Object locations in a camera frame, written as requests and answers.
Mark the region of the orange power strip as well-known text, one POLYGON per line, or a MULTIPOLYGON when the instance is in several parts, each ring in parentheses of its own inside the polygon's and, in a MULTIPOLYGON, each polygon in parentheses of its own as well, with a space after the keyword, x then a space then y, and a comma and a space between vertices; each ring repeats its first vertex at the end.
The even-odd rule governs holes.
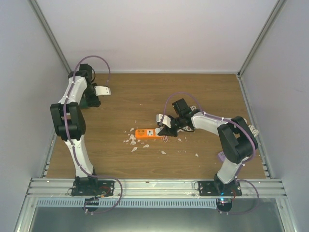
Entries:
POLYGON ((158 139, 162 136, 155 135, 155 129, 136 129, 135 130, 135 137, 137 139, 158 139))

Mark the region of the green cube plug adapter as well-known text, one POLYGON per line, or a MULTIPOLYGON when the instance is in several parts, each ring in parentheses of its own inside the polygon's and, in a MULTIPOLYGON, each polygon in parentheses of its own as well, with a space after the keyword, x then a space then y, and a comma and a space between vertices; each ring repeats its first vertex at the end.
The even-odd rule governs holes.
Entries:
POLYGON ((82 96, 80 103, 79 103, 79 106, 80 106, 81 109, 88 109, 89 108, 85 96, 82 96))

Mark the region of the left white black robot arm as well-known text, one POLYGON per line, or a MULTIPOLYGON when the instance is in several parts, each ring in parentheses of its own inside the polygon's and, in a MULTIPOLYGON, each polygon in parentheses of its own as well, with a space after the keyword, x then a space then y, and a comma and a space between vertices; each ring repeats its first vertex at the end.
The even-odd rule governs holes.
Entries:
POLYGON ((79 65, 78 71, 69 74, 69 84, 62 99, 50 106, 55 132, 67 145, 75 166, 73 187, 78 191, 83 188, 88 195, 98 193, 99 182, 85 147, 86 124, 80 102, 83 100, 86 108, 101 105, 92 75, 90 65, 79 65))

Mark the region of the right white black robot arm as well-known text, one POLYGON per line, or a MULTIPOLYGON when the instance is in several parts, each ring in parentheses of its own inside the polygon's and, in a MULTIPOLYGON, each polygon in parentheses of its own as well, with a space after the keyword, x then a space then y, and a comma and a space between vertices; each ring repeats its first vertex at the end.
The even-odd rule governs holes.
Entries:
POLYGON ((258 149, 257 140, 246 120, 241 116, 225 118, 210 115, 201 109, 192 110, 183 98, 172 106, 177 117, 156 115, 158 125, 163 127, 158 135, 177 137, 179 130, 189 127, 219 136, 225 160, 214 176, 214 191, 220 196, 226 195, 236 185, 241 167, 253 158, 258 149))

